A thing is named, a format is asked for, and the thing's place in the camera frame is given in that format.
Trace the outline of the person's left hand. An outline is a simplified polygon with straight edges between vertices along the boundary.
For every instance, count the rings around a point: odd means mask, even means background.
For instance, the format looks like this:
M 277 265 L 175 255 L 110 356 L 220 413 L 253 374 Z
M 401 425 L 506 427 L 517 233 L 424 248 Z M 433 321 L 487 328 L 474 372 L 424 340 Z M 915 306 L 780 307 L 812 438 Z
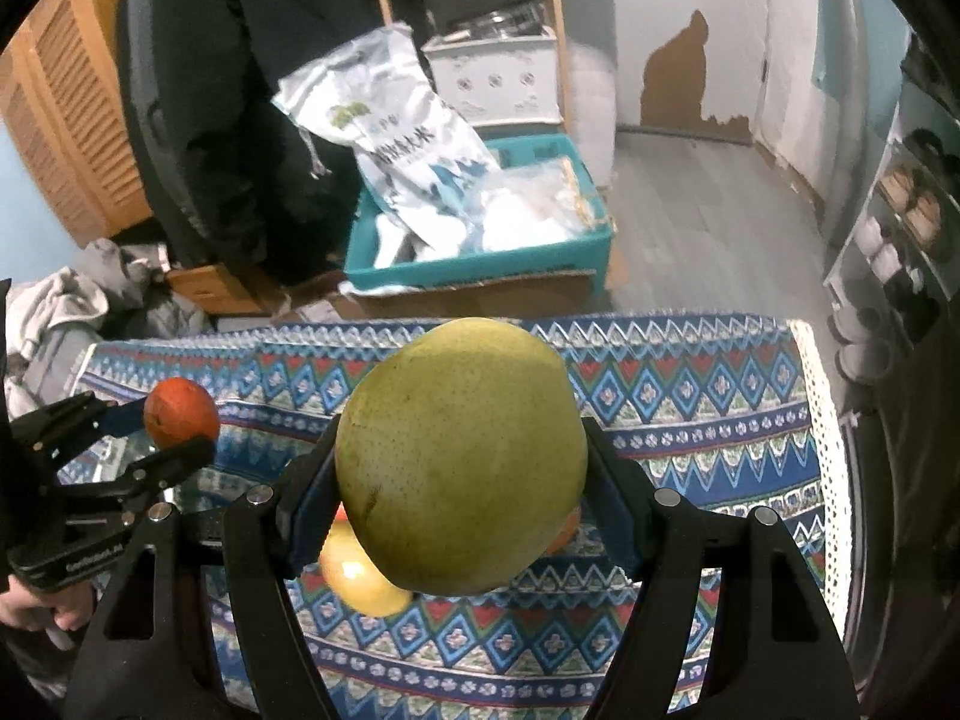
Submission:
M 28 587 L 16 575 L 8 576 L 8 589 L 0 595 L 3 626 L 20 631 L 42 631 L 55 624 L 60 631 L 79 631 L 94 613 L 96 590 L 89 582 L 76 583 L 55 593 Z

